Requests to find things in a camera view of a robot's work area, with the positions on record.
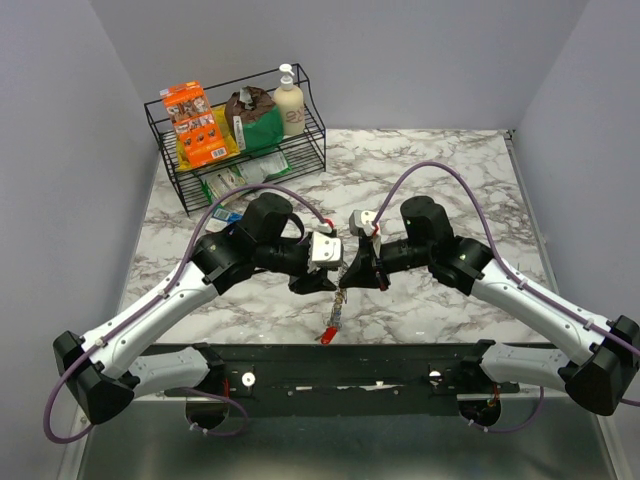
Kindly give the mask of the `red key tag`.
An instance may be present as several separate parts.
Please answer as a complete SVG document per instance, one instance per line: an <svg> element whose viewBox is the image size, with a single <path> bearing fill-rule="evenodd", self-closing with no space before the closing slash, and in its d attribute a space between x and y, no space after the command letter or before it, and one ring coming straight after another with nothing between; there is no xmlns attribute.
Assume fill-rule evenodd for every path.
<svg viewBox="0 0 640 480"><path fill-rule="evenodd" d="M320 343L322 345L329 345L338 332L339 332L338 327L335 327L335 326L327 327L324 333L320 336Z"/></svg>

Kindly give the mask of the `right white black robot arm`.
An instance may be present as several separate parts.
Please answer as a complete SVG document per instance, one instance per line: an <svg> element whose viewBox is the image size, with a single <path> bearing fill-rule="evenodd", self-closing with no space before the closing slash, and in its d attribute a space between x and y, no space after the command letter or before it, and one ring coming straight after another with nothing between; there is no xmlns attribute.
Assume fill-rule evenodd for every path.
<svg viewBox="0 0 640 480"><path fill-rule="evenodd" d="M489 342L464 362L469 390L514 382L566 392L582 408L612 415L639 371L639 325L621 315L609 320L561 298L485 244L453 232L446 210L428 196L403 202L406 238L383 243L372 211L356 210L349 229L359 241L340 287L385 291L393 273L425 267L439 283L515 317L552 344L551 350Z"/></svg>

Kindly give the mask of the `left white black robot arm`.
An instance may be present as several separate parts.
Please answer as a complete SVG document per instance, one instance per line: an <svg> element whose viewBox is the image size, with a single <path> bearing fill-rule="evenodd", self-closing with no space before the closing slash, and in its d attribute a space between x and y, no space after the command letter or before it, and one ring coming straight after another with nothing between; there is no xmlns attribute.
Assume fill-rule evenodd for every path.
<svg viewBox="0 0 640 480"><path fill-rule="evenodd" d="M222 363L206 347L151 356L145 351L184 317L260 270L287 275L298 295L335 290L328 273L340 267L343 245L333 224L323 220L312 232L284 236L286 225L298 220L288 199L265 192L238 221L191 241L178 266L126 310L83 335L65 331L54 340L58 385L68 388L94 425L139 396L182 388L214 393Z"/></svg>

